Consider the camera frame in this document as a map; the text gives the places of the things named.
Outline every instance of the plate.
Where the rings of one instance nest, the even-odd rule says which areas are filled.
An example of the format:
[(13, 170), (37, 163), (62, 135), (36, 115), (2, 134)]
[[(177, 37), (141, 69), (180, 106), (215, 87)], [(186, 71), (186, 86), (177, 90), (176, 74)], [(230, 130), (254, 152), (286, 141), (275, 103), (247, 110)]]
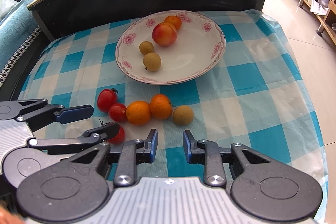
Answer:
[[(177, 40), (162, 47), (152, 39), (154, 27), (167, 16), (179, 16), (182, 26)], [(143, 65), (139, 45), (149, 41), (161, 58), (161, 67), (148, 71)], [(172, 85), (195, 79), (214, 67), (225, 51), (225, 37), (220, 27), (199, 13), (170, 10), (146, 16), (133, 23), (119, 38), (115, 60), (132, 79), (152, 85)]]

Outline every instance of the gray gripper base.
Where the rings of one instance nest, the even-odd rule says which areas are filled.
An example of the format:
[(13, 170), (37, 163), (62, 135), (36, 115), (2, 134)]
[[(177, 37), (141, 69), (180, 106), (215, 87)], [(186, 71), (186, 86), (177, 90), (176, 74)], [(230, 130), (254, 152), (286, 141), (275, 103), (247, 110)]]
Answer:
[(0, 121), (0, 175), (2, 175), (2, 163), (6, 155), (14, 149), (25, 147), (27, 141), (33, 137), (26, 122)]
[(3, 175), (12, 186), (18, 188), (29, 175), (73, 155), (48, 155), (34, 148), (15, 149), (3, 161)]
[[(141, 178), (118, 188), (96, 214), (78, 224), (261, 224), (233, 204), (226, 191), (192, 178)], [(316, 224), (307, 219), (302, 224)], [(37, 224), (27, 220), (26, 224)]]

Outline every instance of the cherry tomato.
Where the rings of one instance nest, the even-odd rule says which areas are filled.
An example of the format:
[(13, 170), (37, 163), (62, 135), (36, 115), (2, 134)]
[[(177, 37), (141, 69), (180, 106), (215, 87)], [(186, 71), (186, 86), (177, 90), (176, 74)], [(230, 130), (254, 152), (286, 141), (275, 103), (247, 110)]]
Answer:
[(125, 122), (127, 121), (126, 117), (126, 106), (122, 103), (115, 103), (110, 106), (109, 116), (115, 122)]
[(102, 90), (97, 99), (97, 107), (101, 112), (107, 113), (111, 105), (114, 105), (118, 101), (118, 91), (115, 89)]
[(124, 139), (125, 139), (125, 130), (121, 127), (121, 125), (119, 125), (118, 134), (114, 138), (109, 139), (108, 142), (112, 144), (120, 144), (124, 141)]

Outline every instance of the blue and white tablecloth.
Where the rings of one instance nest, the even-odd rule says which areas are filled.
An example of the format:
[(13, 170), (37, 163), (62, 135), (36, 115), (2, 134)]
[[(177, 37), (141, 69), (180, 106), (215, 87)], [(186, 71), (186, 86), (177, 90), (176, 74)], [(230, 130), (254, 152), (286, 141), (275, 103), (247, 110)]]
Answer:
[[(38, 138), (71, 138), (110, 121), (96, 107), (99, 92), (119, 91), (126, 106), (150, 102), (158, 93), (173, 106), (189, 105), (195, 119), (188, 126), (196, 139), (222, 147), (240, 142), (300, 169), (320, 182), (324, 199), (315, 217), (323, 223), (328, 172), (320, 126), (297, 68), (295, 57), (278, 22), (255, 10), (204, 12), (223, 30), (226, 51), (220, 62), (195, 80), (154, 86), (128, 78), (117, 66), (120, 35), (136, 20), (125, 20), (77, 32), (52, 42), (28, 76), (19, 99), (46, 98), (65, 107), (91, 104), (93, 117), (68, 125), (51, 124)], [(159, 133), (156, 160), (138, 166), (139, 176), (203, 176), (201, 165), (186, 163), (182, 131), (172, 119), (152, 119), (137, 127), (125, 122), (126, 139)]]

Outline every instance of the table leg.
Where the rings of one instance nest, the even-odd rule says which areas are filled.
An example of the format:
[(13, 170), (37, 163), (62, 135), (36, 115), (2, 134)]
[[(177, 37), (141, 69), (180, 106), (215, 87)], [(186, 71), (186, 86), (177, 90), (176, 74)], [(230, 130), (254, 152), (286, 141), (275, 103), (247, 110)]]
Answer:
[(324, 32), (324, 27), (320, 24), (319, 28), (316, 30), (316, 33), (322, 37), (322, 33)]
[(303, 0), (300, 0), (299, 4), (298, 4), (298, 7), (300, 7), (301, 9), (303, 9), (302, 5), (303, 5)]

